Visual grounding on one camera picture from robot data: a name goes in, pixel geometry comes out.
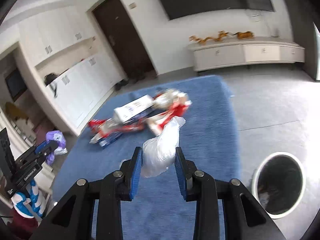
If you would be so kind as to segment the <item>purple plastic wrapper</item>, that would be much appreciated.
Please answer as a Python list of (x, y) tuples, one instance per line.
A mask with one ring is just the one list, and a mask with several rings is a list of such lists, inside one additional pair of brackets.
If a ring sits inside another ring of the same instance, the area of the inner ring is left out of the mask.
[(46, 134), (46, 143), (53, 145), (52, 152), (46, 157), (46, 163), (52, 165), (56, 155), (64, 155), (68, 153), (66, 148), (66, 139), (61, 131), (50, 131)]

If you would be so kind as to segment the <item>red snack wrapper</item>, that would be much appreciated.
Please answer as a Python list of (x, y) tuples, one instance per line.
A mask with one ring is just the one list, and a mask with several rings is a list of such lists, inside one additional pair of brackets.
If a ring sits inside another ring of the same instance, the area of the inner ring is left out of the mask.
[(98, 133), (100, 131), (100, 126), (106, 122), (106, 119), (92, 119), (87, 123), (87, 126), (91, 129), (91, 132)]

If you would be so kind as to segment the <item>white plastic bag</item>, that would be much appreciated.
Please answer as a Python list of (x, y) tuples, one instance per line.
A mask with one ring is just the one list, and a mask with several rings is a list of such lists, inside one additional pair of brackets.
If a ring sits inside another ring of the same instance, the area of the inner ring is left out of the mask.
[(144, 142), (142, 150), (142, 178), (159, 176), (175, 162), (176, 147), (179, 146), (180, 128), (185, 124), (183, 117), (173, 117), (162, 133)]

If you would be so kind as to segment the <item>white blue printed carton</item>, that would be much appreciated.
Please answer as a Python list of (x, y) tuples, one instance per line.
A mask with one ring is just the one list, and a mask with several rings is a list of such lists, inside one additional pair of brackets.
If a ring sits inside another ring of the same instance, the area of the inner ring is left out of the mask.
[(152, 107), (153, 104), (153, 98), (149, 95), (145, 95), (121, 107), (115, 108), (113, 117), (117, 122), (124, 124), (125, 122)]

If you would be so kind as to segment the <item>brown snack bag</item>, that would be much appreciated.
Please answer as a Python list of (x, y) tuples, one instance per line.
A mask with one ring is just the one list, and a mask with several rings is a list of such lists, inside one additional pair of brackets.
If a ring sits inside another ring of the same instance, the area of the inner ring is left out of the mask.
[(146, 119), (149, 129), (159, 136), (164, 126), (175, 116), (182, 117), (192, 101), (187, 93), (178, 89), (166, 89), (154, 97), (152, 109), (157, 114)]

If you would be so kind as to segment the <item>red silver foil snack bag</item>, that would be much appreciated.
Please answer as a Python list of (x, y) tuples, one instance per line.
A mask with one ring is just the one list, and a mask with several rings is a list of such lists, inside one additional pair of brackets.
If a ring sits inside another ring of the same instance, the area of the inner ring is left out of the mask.
[(94, 137), (90, 140), (90, 144), (99, 144), (101, 147), (106, 147), (115, 142), (124, 133), (138, 132), (145, 127), (145, 119), (140, 119), (135, 122), (127, 124), (120, 124), (113, 118), (107, 119), (106, 122), (100, 126), (100, 131), (94, 133)]

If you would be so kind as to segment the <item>white round trash bin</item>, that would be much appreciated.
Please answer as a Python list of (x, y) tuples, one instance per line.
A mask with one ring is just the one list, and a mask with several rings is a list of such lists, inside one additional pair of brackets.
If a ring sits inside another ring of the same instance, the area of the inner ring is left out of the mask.
[(284, 218), (300, 204), (306, 178), (300, 160), (291, 153), (274, 152), (255, 170), (251, 193), (272, 219)]

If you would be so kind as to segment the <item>blue fuzzy table cloth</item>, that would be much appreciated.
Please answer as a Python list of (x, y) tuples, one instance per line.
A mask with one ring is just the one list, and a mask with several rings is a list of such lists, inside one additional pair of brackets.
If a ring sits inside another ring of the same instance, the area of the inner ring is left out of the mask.
[[(95, 115), (108, 119), (115, 108), (144, 95), (154, 96), (168, 88), (186, 93), (191, 105), (184, 113), (184, 125), (177, 139), (164, 154), (164, 171), (139, 180), (137, 193), (130, 202), (121, 203), (124, 239), (192, 239), (196, 204), (181, 195), (175, 170), (176, 147), (199, 170), (213, 178), (228, 181), (240, 174), (240, 153), (231, 91), (216, 75), (165, 83), (115, 96)], [(85, 128), (69, 152), (53, 183), (53, 198), (60, 200), (80, 178), (103, 179), (132, 157), (135, 148), (154, 138), (149, 128), (129, 132), (112, 144), (92, 144), (93, 133)]]

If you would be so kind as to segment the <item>white lower shoe cabinet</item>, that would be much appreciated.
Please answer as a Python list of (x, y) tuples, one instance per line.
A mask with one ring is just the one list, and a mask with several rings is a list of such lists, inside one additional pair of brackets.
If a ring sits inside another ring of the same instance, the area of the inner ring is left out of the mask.
[(67, 126), (79, 136), (122, 79), (111, 59), (96, 53), (60, 74), (46, 90)]

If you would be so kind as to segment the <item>dark shoes by door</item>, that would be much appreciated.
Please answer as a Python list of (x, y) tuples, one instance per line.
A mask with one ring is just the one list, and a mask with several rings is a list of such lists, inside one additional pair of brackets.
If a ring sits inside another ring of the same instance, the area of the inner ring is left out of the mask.
[(125, 87), (128, 84), (129, 84), (129, 80), (122, 79), (121, 81), (119, 81), (118, 83), (116, 83), (114, 85), (114, 88), (115, 88), (116, 91), (119, 91), (119, 90), (121, 90), (123, 87)]

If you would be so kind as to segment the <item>dark brown entrance door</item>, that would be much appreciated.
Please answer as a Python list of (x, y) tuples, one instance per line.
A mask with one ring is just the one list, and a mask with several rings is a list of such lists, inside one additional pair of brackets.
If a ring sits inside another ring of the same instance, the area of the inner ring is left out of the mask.
[(93, 10), (93, 15), (129, 79), (155, 70), (120, 0), (103, 1)]

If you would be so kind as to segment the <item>golden tiger figurine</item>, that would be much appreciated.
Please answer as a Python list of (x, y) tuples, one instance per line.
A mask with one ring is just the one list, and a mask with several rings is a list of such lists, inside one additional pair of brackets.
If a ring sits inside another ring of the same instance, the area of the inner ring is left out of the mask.
[(235, 35), (236, 35), (237, 39), (239, 39), (239, 40), (254, 38), (254, 34), (251, 31), (237, 32)]

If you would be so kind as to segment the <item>golden dragon figurine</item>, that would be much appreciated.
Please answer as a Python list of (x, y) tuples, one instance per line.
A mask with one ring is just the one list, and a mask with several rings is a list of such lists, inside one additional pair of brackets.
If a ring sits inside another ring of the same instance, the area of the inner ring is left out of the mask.
[(200, 38), (200, 37), (197, 37), (195, 35), (192, 35), (192, 36), (189, 37), (189, 41), (190, 42), (196, 42), (198, 44), (205, 44), (207, 41), (220, 42), (220, 41), (222, 41), (223, 38), (231, 37), (231, 36), (233, 36), (233, 34), (231, 34), (229, 32), (219, 31), (217, 37), (207, 36), (205, 38)]

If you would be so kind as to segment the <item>dark grey glass display cabinet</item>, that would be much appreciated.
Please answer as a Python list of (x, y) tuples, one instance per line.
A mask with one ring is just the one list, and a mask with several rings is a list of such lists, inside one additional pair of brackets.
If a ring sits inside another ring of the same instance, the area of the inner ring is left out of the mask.
[(305, 48), (304, 71), (319, 81), (319, 44), (316, 23), (319, 17), (308, 0), (288, 0), (294, 41)]

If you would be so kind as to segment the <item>beige wall switch plate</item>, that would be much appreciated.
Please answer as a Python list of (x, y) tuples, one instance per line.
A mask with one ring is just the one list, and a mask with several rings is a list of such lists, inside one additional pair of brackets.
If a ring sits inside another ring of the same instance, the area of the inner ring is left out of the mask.
[(133, 2), (133, 3), (131, 3), (130, 5), (129, 5), (129, 8), (130, 9), (134, 9), (136, 7), (136, 3), (135, 2)]

